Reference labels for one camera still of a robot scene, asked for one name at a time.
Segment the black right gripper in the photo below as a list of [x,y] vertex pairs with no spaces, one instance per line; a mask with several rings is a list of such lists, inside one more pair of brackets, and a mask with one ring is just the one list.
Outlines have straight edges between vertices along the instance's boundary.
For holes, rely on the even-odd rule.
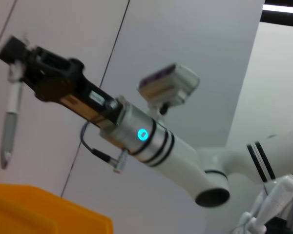
[[108,107],[107,103],[115,101],[95,84],[90,82],[83,74],[84,64],[77,59],[70,59],[74,71],[67,84],[70,66],[67,68],[50,66],[27,66],[24,71],[24,83],[35,93],[36,98],[44,102],[58,102],[89,120],[97,127],[116,124],[123,105],[116,102],[115,107]]

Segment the yellow plastic bin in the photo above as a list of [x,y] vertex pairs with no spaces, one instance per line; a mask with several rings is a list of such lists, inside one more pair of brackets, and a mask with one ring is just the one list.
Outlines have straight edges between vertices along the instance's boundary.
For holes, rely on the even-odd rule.
[[0,184],[0,234],[114,234],[112,220],[38,187]]

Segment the silver grey pen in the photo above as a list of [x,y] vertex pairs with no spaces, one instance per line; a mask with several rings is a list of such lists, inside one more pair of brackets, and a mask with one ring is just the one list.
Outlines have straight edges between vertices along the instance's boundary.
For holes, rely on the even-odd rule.
[[8,82],[10,90],[8,104],[4,116],[2,138],[0,143],[0,167],[5,170],[12,158],[14,141],[16,136],[18,113],[21,104],[23,89],[23,64],[17,60],[9,65]]

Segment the silver connector stub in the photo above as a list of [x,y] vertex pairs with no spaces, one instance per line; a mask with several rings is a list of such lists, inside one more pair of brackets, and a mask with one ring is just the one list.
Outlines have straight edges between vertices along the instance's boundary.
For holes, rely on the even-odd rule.
[[107,109],[114,110],[118,107],[126,104],[126,99],[123,96],[118,96],[106,102],[105,106]]

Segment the ceiling light strip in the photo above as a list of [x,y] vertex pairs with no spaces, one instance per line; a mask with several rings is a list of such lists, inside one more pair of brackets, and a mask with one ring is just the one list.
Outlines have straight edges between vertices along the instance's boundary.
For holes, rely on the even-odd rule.
[[291,7],[291,6],[264,4],[262,7],[262,10],[263,11],[272,11],[272,12],[293,14],[293,7]]

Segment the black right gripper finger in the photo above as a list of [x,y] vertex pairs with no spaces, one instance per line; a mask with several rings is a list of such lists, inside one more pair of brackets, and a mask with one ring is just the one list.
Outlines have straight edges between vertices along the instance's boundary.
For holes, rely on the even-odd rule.
[[61,57],[39,46],[28,49],[15,36],[11,36],[0,49],[0,60],[9,65],[20,62],[28,78],[80,78],[83,75],[83,65],[79,61]]

